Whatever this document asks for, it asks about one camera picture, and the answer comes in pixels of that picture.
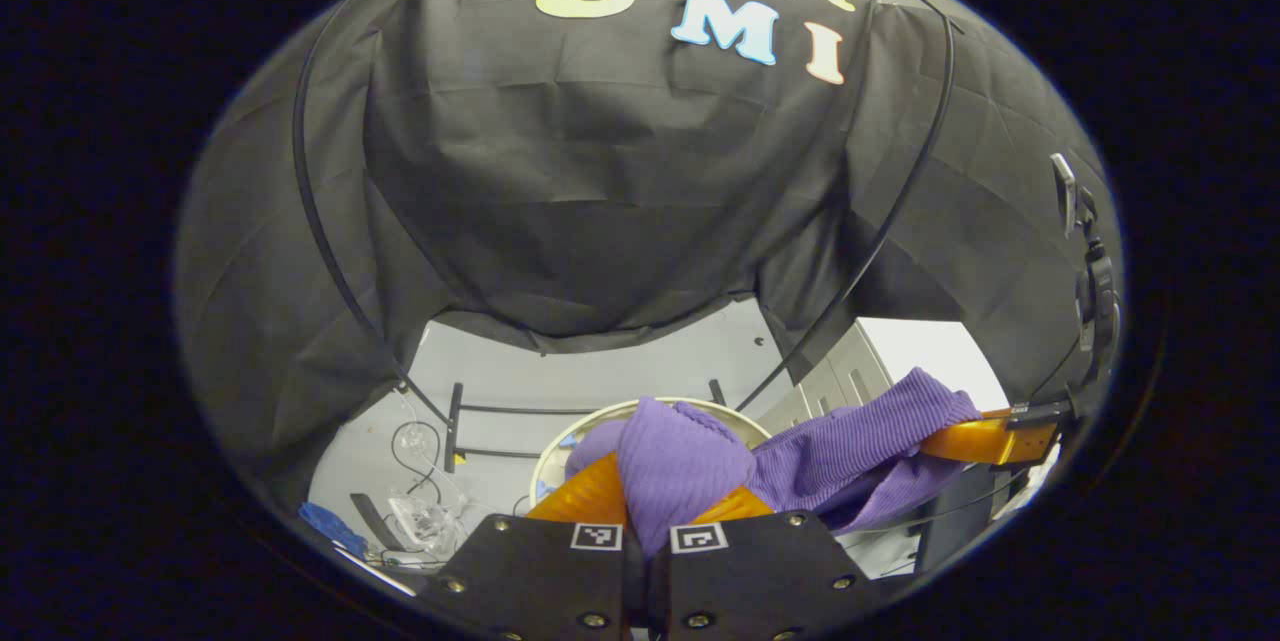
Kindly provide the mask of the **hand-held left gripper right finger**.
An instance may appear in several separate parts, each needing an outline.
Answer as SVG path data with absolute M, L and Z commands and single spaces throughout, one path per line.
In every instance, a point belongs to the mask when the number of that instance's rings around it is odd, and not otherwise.
M 812 510 L 676 525 L 650 563 L 653 640 L 829 640 L 882 600 Z

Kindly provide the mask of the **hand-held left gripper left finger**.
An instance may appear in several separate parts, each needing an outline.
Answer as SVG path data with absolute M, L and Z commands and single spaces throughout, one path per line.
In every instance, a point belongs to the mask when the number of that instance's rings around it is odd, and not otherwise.
M 628 640 L 645 586 L 611 450 L 526 516 L 480 521 L 420 597 L 458 640 Z

